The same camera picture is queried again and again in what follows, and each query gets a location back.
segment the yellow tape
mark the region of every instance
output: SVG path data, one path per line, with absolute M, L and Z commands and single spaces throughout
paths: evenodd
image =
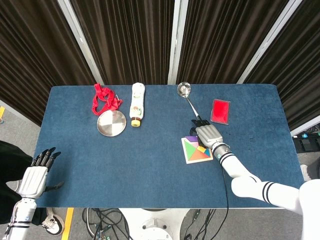
M 70 233 L 70 227 L 71 227 L 71 221 L 72 221 L 72 215 L 74 214 L 74 208 L 68 207 L 66 211 L 65 221 L 64 221 L 64 231 L 62 234 L 61 240 L 68 240 L 69 233 Z
M 0 118 L 2 118 L 4 112 L 5 112 L 5 107 L 4 106 L 0 106 Z

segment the person's leg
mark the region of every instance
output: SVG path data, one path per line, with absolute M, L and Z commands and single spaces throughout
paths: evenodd
M 0 178 L 3 183 L 21 180 L 32 157 L 20 148 L 0 140 Z
M 21 196 L 0 181 L 0 224 L 10 222 L 15 204 L 21 200 Z
M 47 209 L 45 207 L 37 207 L 32 218 L 33 225 L 41 225 L 47 217 Z

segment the metal ladle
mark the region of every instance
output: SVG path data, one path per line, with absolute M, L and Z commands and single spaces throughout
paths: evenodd
M 188 101 L 188 103 L 190 104 L 190 106 L 191 106 L 191 108 L 192 108 L 192 110 L 193 110 L 196 118 L 197 118 L 198 120 L 201 120 L 201 117 L 199 116 L 198 112 L 196 111 L 195 107 L 192 105 L 192 103 L 191 103 L 191 101 L 190 101 L 190 99 L 189 99 L 189 94 L 190 94 L 190 92 L 191 92 L 191 85 L 190 85 L 190 83 L 185 82 L 185 81 L 184 81 L 184 82 L 181 82 L 181 83 L 178 85 L 176 91 L 177 91 L 177 93 L 178 93 L 178 95 L 179 95 L 180 97 L 183 97 L 183 98 L 185 98 L 185 99 Z

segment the shoe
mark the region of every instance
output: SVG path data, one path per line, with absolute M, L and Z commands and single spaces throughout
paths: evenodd
M 310 181 L 311 177 L 308 174 L 308 166 L 305 164 L 302 164 L 302 165 L 300 165 L 300 168 L 301 168 L 301 172 L 302 172 L 304 181 L 305 182 Z
M 47 208 L 47 217 L 41 225 L 48 234 L 55 236 L 62 234 L 65 229 L 65 223 L 63 219 L 54 214 L 52 208 Z

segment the black cable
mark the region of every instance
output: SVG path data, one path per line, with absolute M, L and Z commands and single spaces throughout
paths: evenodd
M 212 217 L 213 217 L 213 215 L 215 214 L 216 210 L 214 210 L 213 213 L 212 213 L 212 212 L 213 212 L 213 210 L 210 209 L 209 212 L 208 212 L 208 214 L 207 214 L 206 217 L 205 217 L 206 220 L 204 221 L 204 223 L 203 223 L 203 225 L 201 226 L 200 230 L 198 231 L 197 235 L 194 237 L 194 240 L 197 240 L 198 237 L 199 237 L 199 235 L 204 232 L 204 229 L 203 229 L 203 228 L 204 228 L 204 226 L 206 225 L 207 218 L 210 218 L 210 220 L 211 220 Z
M 186 228 L 183 240 L 186 240 L 187 232 L 189 228 L 192 226 L 192 224 L 194 224 L 194 222 L 191 222 L 191 224 Z
M 200 234 L 202 234 L 205 229 L 202 229 L 205 225 L 206 225 L 206 222 L 207 222 L 207 219 L 209 218 L 209 221 L 208 221 L 208 224 L 210 223 L 211 219 L 213 218 L 213 216 L 215 215 L 216 213 L 216 209 L 213 210 L 213 209 L 210 209 L 206 218 L 205 218 L 205 221 L 204 221 L 204 224 L 202 225 L 202 227 L 200 228 L 200 230 L 198 231 L 197 235 L 195 236 L 194 240 L 198 240 L 198 237 L 200 236 Z
M 95 234 L 94 234 L 93 240 L 96 240 L 99 227 L 100 227 L 100 223 L 99 223 L 99 226 L 95 230 Z
M 225 213 L 225 216 L 224 216 L 223 221 L 221 222 L 220 227 L 219 227 L 218 230 L 216 231 L 215 235 L 213 235 L 213 237 L 210 238 L 210 240 L 214 239 L 214 238 L 218 235 L 219 231 L 221 230 L 222 226 L 224 225 L 224 223 L 225 223 L 225 221 L 226 221 L 226 219 L 227 219 L 228 212 L 229 212 L 229 200 L 228 200 L 228 191 L 227 191 L 225 170 L 224 170 L 224 168 L 222 167 L 222 164 L 220 164 L 220 167 L 221 167 L 221 171 L 222 171 L 222 174 L 223 174 L 223 181 L 224 181 L 224 190 L 225 190 L 225 198 L 226 198 L 226 213 Z
M 319 130 L 320 130 L 320 125 L 317 124 L 317 125 L 314 125 L 314 126 L 308 128 L 307 130 L 303 131 L 302 133 L 311 134 L 311 133 L 317 132 Z
M 215 210 L 213 211 L 213 213 L 212 213 L 212 215 L 211 215 L 211 217 L 210 217 L 210 219 L 209 219 L 209 223 L 210 223 L 211 219 L 213 218 L 213 216 L 215 215 L 216 210 L 217 210 L 217 209 L 215 209 Z M 198 234 L 200 235 L 200 234 L 202 234 L 204 231 L 205 231 L 204 229 L 203 229 L 203 230 L 200 230 Z
M 89 225 L 97 225 L 97 224 L 99 224 L 99 227 L 101 227 L 101 229 L 103 230 L 102 224 L 106 224 L 107 226 L 111 226 L 111 228 L 113 228 L 112 230 L 114 230 L 116 238 L 118 238 L 118 236 L 117 236 L 117 233 L 116 233 L 114 227 L 119 229 L 119 231 L 125 236 L 125 238 L 127 240 L 130 240 L 130 239 L 133 240 L 133 238 L 130 236 L 128 222 L 127 222 L 125 216 L 123 215 L 123 213 L 118 208 L 108 208 L 108 209 L 105 209 L 105 210 L 101 210 L 100 208 L 91 208 L 91 209 L 96 213 L 96 215 L 99 218 L 100 222 L 99 223 L 93 223 L 93 222 L 90 222 L 88 219 L 85 219 L 85 217 L 84 217 L 84 213 L 86 211 L 86 208 L 85 208 L 82 211 L 82 220 L 86 224 L 86 226 L 87 226 L 87 221 L 89 221 L 89 223 L 88 223 Z M 120 214 L 120 218 L 119 218 L 118 221 L 113 221 L 109 217 L 109 215 L 112 214 L 112 213 Z M 118 226 L 118 224 L 120 224 L 122 220 L 124 221 L 125 232 Z
M 227 219 L 228 213 L 229 213 L 229 199 L 228 199 L 226 176 L 225 176 L 224 168 L 222 167 L 221 164 L 220 164 L 220 167 L 221 167 L 221 171 L 222 171 L 222 175 L 223 175 L 223 182 L 224 182 L 224 190 L 225 190 L 225 198 L 226 198 L 226 213 L 225 213 L 224 219 L 222 220 L 217 232 L 214 234 L 214 236 L 210 240 L 214 239 L 218 235 L 218 233 L 221 230 L 222 226 L 224 225 L 224 223 L 225 223 L 225 221 Z M 202 234 L 203 232 L 204 232 L 204 234 L 202 236 L 202 239 L 203 240 L 205 239 L 206 234 L 207 234 L 207 227 L 208 227 L 209 223 L 211 222 L 211 219 L 213 218 L 213 216 L 214 216 L 214 214 L 216 212 L 216 209 L 213 212 L 212 211 L 213 211 L 212 209 L 209 210 L 209 212 L 208 212 L 208 214 L 207 214 L 207 216 L 205 218 L 205 221 L 204 221 L 202 227 L 200 228 L 199 232 L 195 236 L 194 240 L 198 240 L 200 234 Z
M 118 235 L 117 235 L 117 233 L 116 233 L 116 230 L 115 230 L 114 226 L 111 226 L 111 228 L 112 228 L 112 231 L 114 232 L 114 235 L 115 235 L 116 240 L 119 240 Z

